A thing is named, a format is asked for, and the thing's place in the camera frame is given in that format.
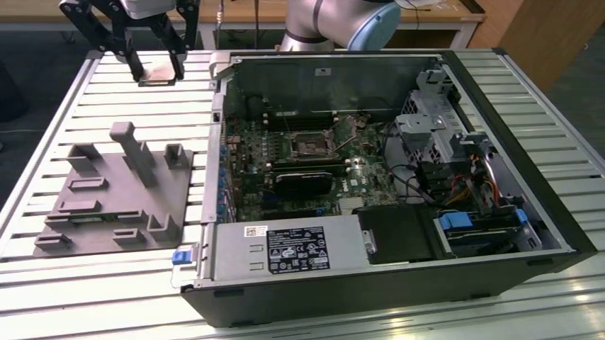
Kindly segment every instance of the wooden cabinet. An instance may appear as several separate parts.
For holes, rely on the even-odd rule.
[[[605,0],[477,0],[487,11],[469,47],[501,47],[548,91],[605,21]]]

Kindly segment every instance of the slotted metal table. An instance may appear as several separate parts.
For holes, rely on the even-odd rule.
[[[605,338],[605,167],[576,129],[507,55],[459,53],[556,193],[600,249],[558,274],[501,296],[234,328],[210,327],[172,283],[174,250],[35,259],[70,164],[70,145],[117,152],[112,124],[130,120],[150,149],[196,152],[184,243],[200,241],[213,92],[212,52],[194,52],[176,87],[138,87],[113,55],[87,59],[0,212],[0,339],[603,339]],[[162,52],[142,53],[144,62]],[[471,106],[463,108],[477,130]],[[182,276],[196,271],[186,268]]]

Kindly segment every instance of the wooden desk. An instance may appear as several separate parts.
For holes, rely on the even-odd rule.
[[[0,30],[74,30],[58,8],[59,0],[0,0]],[[200,9],[200,32],[208,50],[216,50],[216,22],[220,0],[202,0]],[[416,22],[416,11],[403,10],[400,30],[455,30],[457,34],[452,48],[465,48],[475,33],[477,23],[485,15],[472,13],[460,0],[445,0],[440,5],[424,6],[431,11],[420,11],[420,24]],[[286,27],[286,0],[261,0],[260,22],[262,30],[282,30]],[[170,12],[177,29],[184,28],[184,19]],[[254,1],[225,0],[225,19],[222,29],[254,29]]]

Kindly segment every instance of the power supply label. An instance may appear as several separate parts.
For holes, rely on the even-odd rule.
[[[331,269],[324,227],[268,230],[272,274]]]

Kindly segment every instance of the floor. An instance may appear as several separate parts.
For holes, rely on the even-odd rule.
[[[221,47],[253,48],[253,41],[252,34],[232,31],[224,34]],[[260,47],[273,48],[280,41],[278,32],[262,33]],[[156,50],[161,45],[149,34],[137,32],[136,48]],[[89,50],[90,44],[79,34],[0,32],[0,61],[30,104],[25,116],[0,123],[0,143],[5,146],[0,150],[0,206],[11,194]],[[602,155],[605,155],[605,120],[600,119],[600,114],[605,113],[604,75],[605,26],[548,93]]]

